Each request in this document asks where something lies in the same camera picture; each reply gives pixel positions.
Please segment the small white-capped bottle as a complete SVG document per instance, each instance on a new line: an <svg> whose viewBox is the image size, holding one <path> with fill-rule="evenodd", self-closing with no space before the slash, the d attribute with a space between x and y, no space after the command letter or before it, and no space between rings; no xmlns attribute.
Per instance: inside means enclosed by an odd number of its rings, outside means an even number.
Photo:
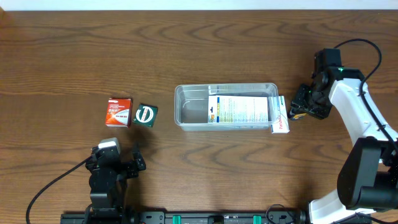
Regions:
<svg viewBox="0 0 398 224"><path fill-rule="evenodd" d="M296 120L302 119L306 115L307 115L306 113L299 113L299 114L289 113L288 117L289 117L290 120L296 121Z"/></svg>

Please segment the white Panadol box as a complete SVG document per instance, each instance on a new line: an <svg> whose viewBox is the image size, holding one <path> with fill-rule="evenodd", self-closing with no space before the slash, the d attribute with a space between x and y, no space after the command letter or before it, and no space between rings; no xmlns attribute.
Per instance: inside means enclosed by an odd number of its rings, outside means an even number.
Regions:
<svg viewBox="0 0 398 224"><path fill-rule="evenodd" d="M272 134L287 134L289 133L289 122L287 117L287 110L286 110L286 101L284 96L279 96L279 116L277 121L272 124L271 126L271 133Z"/></svg>

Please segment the red medicine box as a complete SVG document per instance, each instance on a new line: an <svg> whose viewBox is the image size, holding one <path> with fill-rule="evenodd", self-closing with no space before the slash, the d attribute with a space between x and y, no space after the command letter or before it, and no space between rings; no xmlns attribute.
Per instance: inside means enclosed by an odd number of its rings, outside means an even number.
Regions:
<svg viewBox="0 0 398 224"><path fill-rule="evenodd" d="M110 98L106 111L105 125L125 127L131 124L132 100L130 98Z"/></svg>

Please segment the clear plastic container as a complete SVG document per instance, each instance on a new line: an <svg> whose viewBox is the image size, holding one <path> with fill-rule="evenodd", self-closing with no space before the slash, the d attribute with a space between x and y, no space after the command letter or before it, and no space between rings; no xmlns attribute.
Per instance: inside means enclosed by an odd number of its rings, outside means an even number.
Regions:
<svg viewBox="0 0 398 224"><path fill-rule="evenodd" d="M213 95L267 97L268 122L209 123L208 99ZM174 96L174 120L184 131L268 129L279 116L279 93L273 83L222 83L179 85Z"/></svg>

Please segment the blue cooling patch box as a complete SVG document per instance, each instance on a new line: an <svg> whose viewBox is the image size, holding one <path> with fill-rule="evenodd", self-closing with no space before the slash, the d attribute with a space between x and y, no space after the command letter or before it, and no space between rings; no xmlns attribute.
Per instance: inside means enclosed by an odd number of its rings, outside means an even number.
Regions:
<svg viewBox="0 0 398 224"><path fill-rule="evenodd" d="M209 96L209 123L265 123L268 118L267 97Z"/></svg>

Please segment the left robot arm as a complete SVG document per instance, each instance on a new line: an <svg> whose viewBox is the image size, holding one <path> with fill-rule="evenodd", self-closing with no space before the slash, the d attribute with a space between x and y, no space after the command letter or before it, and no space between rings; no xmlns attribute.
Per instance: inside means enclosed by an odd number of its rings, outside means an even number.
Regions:
<svg viewBox="0 0 398 224"><path fill-rule="evenodd" d="M125 206L127 180L146 170L146 163L135 143L132 159L123 162L117 139L107 139L91 150L85 164L90 171L91 204L86 208L83 223L139 223L133 208Z"/></svg>

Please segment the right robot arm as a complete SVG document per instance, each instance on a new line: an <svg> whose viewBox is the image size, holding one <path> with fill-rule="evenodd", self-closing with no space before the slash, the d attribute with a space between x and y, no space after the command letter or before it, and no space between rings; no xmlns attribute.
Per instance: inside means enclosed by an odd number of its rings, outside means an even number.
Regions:
<svg viewBox="0 0 398 224"><path fill-rule="evenodd" d="M356 68L315 69L311 85L301 85L290 119L325 119L335 107L353 148L338 175L336 190L309 204L311 223L336 223L397 208L397 132L374 104L364 75Z"/></svg>

